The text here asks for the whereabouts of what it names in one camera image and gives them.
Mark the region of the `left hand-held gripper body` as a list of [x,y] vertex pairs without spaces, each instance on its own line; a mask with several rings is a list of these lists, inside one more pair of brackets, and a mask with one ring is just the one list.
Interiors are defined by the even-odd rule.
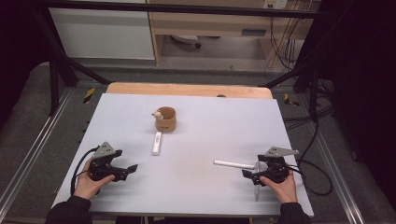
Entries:
[[108,142],[99,146],[90,163],[89,174],[94,181],[103,179],[108,175],[125,175],[125,171],[118,167],[113,167],[111,162],[122,154],[120,149],[114,149]]

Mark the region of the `person's left hand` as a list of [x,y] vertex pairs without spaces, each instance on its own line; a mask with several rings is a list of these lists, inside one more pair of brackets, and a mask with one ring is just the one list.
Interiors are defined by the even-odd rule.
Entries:
[[91,200],[101,187],[109,184],[114,178],[114,175],[108,175],[101,180],[94,181],[89,177],[88,171],[91,161],[86,161],[83,167],[83,173],[78,176],[78,182],[73,193],[74,196],[82,199]]

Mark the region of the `wooden table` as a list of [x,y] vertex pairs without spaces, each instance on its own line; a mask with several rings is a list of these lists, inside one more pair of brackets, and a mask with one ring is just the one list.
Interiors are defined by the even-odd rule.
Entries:
[[108,85],[106,93],[213,96],[228,98],[272,99],[267,88],[221,85],[162,84],[114,82]]

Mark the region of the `white round pen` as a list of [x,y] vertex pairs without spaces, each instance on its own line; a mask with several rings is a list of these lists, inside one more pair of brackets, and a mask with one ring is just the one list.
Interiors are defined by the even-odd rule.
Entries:
[[233,167],[233,168],[248,169],[248,170],[255,169],[255,165],[238,163],[238,162],[214,160],[213,163],[216,165]]

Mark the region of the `aluminium floor rail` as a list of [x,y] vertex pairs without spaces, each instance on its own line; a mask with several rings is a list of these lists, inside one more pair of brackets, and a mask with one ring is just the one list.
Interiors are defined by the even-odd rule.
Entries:
[[67,103],[70,100],[70,96],[74,92],[74,90],[74,88],[67,88],[64,91],[59,101],[59,107],[51,116],[47,118],[37,138],[30,146],[27,154],[21,162],[21,165],[19,166],[17,172],[10,179],[10,182],[8,183],[5,191],[0,196],[0,222],[5,218],[10,206],[13,204],[16,196],[21,189],[21,186],[23,185],[25,179],[32,170],[32,167],[35,164],[35,161],[38,158],[41,150],[43,149],[44,145],[46,145],[46,142],[49,139],[52,130],[54,129],[60,116],[64,112],[64,109],[67,106]]
[[318,151],[324,161],[325,167],[329,172],[334,189],[337,193],[338,199],[341,202],[341,205],[343,206],[349,223],[365,224],[361,210],[357,206],[347,182],[344,179],[341,170],[338,168],[337,162],[335,161],[330,147],[325,140],[324,134],[321,131],[317,131],[317,145]]

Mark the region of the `person's right hand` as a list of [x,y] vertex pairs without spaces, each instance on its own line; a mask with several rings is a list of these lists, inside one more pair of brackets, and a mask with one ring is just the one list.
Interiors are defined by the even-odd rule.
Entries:
[[261,176],[260,181],[273,190],[281,204],[298,202],[296,183],[292,170],[289,170],[287,178],[282,183],[276,183],[265,176]]

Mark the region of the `yellow black tape strip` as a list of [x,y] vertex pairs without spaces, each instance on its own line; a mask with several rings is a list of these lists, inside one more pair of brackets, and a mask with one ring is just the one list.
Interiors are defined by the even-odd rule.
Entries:
[[300,106],[298,102],[292,101],[287,93],[284,93],[284,103],[286,105]]
[[84,99],[83,99],[83,104],[88,104],[89,101],[91,100],[93,94],[95,92],[95,88],[89,88]]

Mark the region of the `wooden desk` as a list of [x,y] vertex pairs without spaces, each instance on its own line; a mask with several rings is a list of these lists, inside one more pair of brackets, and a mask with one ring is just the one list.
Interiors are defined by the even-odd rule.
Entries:
[[[263,8],[264,0],[146,0],[149,4],[196,5],[211,7]],[[321,0],[288,0],[284,9],[317,11]],[[289,40],[304,40],[313,23],[311,19],[261,18],[208,14],[148,14],[151,32],[163,35],[203,35],[256,38],[271,67],[280,61],[281,48]]]

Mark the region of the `white cabinet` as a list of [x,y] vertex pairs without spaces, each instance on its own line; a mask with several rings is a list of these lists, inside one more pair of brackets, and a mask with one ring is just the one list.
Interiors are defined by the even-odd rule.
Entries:
[[49,10],[69,57],[153,60],[147,12]]

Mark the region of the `office chair base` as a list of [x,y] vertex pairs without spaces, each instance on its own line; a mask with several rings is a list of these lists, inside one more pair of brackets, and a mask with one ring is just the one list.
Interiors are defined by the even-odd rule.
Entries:
[[171,35],[171,37],[179,42],[193,45],[197,49],[202,46],[196,35]]

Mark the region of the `brown cup with animal figure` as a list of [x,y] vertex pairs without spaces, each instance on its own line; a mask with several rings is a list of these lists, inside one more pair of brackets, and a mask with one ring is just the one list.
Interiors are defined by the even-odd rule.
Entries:
[[177,113],[173,107],[160,107],[152,116],[155,118],[155,127],[159,132],[170,133],[176,129]]

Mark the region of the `black metal frame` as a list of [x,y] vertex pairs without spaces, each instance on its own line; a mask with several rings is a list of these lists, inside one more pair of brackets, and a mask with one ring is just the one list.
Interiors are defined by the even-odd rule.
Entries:
[[71,70],[76,68],[84,75],[91,77],[101,84],[110,84],[111,81],[100,77],[90,69],[84,67],[71,59],[61,48],[54,33],[48,26],[47,20],[43,17],[42,11],[50,8],[67,9],[88,9],[88,10],[109,10],[109,11],[132,11],[132,12],[155,12],[155,13],[175,13],[175,14],[208,14],[227,15],[243,17],[268,17],[268,18],[300,18],[300,19],[320,19],[328,18],[329,13],[316,11],[286,10],[286,9],[255,9],[238,7],[210,7],[210,6],[190,6],[190,5],[168,5],[168,4],[146,4],[146,3],[120,3],[120,2],[96,2],[96,1],[70,1],[70,0],[32,0],[27,2],[28,8],[35,19],[36,27],[46,37],[52,55],[50,66],[51,85],[51,112],[58,106],[58,83],[57,74],[61,75],[67,86],[76,86],[77,77]]

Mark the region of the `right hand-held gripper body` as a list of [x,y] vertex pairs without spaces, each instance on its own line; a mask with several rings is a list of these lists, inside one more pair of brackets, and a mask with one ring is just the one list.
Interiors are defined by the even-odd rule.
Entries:
[[257,173],[257,179],[264,176],[275,183],[282,183],[289,174],[289,166],[285,162],[285,156],[297,155],[298,153],[298,150],[271,147],[267,152],[258,156],[258,161],[264,162],[267,168]]

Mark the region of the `white power strip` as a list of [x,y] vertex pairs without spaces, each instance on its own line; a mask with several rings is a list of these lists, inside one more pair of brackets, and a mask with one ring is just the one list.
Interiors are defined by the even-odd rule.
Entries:
[[288,3],[288,0],[264,0],[263,8],[269,9],[284,9]]

